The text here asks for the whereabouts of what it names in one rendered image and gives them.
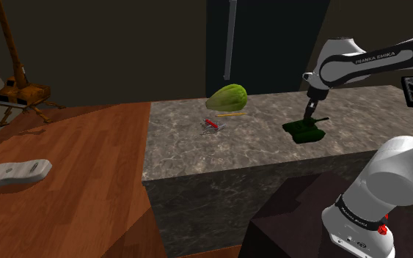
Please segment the dark green toy tank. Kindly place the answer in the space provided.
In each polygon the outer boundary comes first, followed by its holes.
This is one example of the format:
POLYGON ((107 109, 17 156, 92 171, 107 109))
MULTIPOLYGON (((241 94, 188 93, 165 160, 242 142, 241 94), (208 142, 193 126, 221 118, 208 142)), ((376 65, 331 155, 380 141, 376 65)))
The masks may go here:
POLYGON ((297 120, 282 125, 285 132, 289 133, 296 144, 304 144, 310 142, 320 141, 326 133, 316 126, 317 122, 328 120, 328 117, 322 119, 308 119, 297 120))

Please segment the green cabbage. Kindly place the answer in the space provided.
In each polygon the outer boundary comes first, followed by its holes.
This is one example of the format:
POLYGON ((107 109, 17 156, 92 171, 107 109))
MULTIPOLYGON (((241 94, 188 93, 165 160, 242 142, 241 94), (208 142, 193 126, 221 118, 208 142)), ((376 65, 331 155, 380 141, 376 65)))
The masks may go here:
POLYGON ((205 106, 214 111, 240 111, 246 106, 247 101, 245 88, 239 84, 230 84, 208 98, 205 106))

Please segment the red pocket knife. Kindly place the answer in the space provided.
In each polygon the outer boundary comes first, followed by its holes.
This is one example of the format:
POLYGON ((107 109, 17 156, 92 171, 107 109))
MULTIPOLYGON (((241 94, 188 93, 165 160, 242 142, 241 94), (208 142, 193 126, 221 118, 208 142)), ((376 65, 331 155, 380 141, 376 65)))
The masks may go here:
POLYGON ((209 119, 204 119, 201 126, 202 126, 202 135, 206 135, 206 134, 215 134, 225 129, 226 124, 218 125, 209 119))

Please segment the dark robot stand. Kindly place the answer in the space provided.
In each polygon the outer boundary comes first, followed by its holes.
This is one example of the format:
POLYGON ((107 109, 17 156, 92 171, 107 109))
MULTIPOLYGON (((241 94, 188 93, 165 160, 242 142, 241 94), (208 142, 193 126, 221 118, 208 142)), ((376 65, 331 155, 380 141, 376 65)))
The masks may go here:
MULTIPOLYGON (((287 179, 250 220, 238 258, 357 258, 331 241, 321 221, 348 186, 329 172, 287 179)), ((413 258, 413 217, 397 207, 389 226, 395 258, 413 258)))

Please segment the orange toy crane truck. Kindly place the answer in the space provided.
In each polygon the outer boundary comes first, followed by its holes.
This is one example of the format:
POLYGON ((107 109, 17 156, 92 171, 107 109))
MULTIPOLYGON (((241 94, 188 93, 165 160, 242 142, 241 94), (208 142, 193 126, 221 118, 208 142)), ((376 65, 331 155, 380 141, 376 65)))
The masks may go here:
POLYGON ((13 66, 13 76, 10 76, 5 81, 4 86, 0 89, 0 106, 7 108, 0 121, 0 127, 8 125, 7 118, 11 115, 13 108, 19 108, 22 110, 23 114, 27 113, 30 108, 35 111, 36 115, 43 119, 44 123, 51 123, 52 120, 44 115, 44 113, 38 109, 37 106, 41 103, 44 103, 47 106, 55 106, 58 109, 63 109, 65 106, 48 101, 51 96, 51 88, 49 86, 29 82, 26 77, 24 66, 18 56, 1 0, 0 24, 8 50, 10 52, 13 66))

